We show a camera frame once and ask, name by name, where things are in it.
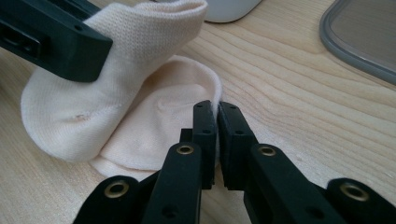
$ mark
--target brass grommet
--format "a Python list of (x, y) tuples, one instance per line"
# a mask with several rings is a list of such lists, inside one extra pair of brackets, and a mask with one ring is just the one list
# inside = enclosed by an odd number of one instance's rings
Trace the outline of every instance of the brass grommet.
[(129, 185), (123, 180), (116, 180), (109, 184), (105, 189), (107, 198), (119, 198), (124, 195), (129, 189)]
[(178, 147), (176, 149), (176, 151), (177, 151), (177, 153), (182, 154), (182, 155), (189, 155), (194, 151), (194, 148), (185, 145), (185, 146)]
[(275, 156), (276, 151), (271, 147), (259, 147), (259, 152), (263, 156)]
[(366, 202), (369, 200), (369, 194), (363, 189), (350, 183), (344, 183), (340, 186), (340, 190), (349, 198), (359, 202)]

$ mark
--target wooden table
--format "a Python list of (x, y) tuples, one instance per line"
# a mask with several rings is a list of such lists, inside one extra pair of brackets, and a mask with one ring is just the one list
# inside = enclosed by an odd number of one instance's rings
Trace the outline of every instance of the wooden table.
[[(179, 54), (215, 70), (223, 100), (309, 180), (354, 178), (396, 204), (396, 87), (323, 47), (318, 25), (331, 3), (263, 0), (240, 21), (206, 23)], [(71, 223), (104, 177), (45, 154), (24, 130), (21, 92), (34, 68), (0, 49), (0, 223)], [(222, 186), (219, 168), (201, 223), (248, 223), (242, 194)]]

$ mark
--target white object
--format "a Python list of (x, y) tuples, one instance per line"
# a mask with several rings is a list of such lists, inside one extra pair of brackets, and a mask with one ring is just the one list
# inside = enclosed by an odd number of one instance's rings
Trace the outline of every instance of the white object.
[[(157, 2), (175, 2), (177, 0), (157, 0)], [(209, 4), (206, 21), (230, 22), (246, 16), (262, 0), (206, 0)]]
[[(59, 159), (96, 158), (92, 164), (102, 174), (161, 168), (179, 128), (191, 126), (192, 106), (211, 100), (217, 109), (217, 75), (172, 57), (199, 34), (206, 7), (204, 0), (111, 4), (89, 18), (89, 26), (113, 40), (99, 78), (78, 83), (37, 68), (21, 98), (26, 131)], [(109, 164), (120, 169), (109, 171)]]

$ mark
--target gray plastic lid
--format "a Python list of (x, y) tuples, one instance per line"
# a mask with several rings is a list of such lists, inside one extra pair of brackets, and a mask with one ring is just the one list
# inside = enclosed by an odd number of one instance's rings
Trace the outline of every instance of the gray plastic lid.
[(320, 38), (335, 56), (396, 85), (396, 1), (337, 0), (323, 15)]

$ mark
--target fabric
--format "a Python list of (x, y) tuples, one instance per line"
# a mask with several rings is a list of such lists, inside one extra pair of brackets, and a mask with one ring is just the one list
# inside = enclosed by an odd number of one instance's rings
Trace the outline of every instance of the fabric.
[(50, 155), (93, 159), (106, 175), (161, 168), (168, 145), (192, 124), (192, 105), (219, 101), (213, 71), (172, 57), (198, 35), (206, 7), (188, 0), (102, 9), (85, 21), (113, 40), (99, 78), (77, 83), (37, 68), (21, 98), (26, 131)]

